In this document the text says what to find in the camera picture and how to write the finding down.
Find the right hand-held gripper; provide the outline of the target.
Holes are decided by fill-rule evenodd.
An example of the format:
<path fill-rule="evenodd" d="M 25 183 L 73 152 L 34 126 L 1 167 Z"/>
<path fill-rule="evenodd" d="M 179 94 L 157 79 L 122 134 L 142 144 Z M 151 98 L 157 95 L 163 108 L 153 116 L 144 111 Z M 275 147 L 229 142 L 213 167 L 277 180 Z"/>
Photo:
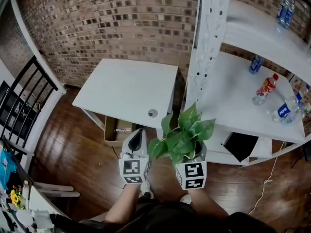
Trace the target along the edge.
<path fill-rule="evenodd" d="M 196 142 L 193 158 L 184 156 L 175 166 L 177 180 L 183 190 L 205 187 L 207 177 L 206 146 L 202 141 Z"/>

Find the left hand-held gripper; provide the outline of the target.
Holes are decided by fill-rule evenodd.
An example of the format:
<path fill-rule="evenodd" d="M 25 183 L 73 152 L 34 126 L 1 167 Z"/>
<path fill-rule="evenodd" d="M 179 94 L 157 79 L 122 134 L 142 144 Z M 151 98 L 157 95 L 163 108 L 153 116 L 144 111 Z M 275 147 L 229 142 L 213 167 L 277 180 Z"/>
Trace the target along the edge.
<path fill-rule="evenodd" d="M 123 142 L 119 159 L 120 176 L 126 184 L 142 184 L 147 181 L 150 169 L 146 131 L 140 128 Z"/>

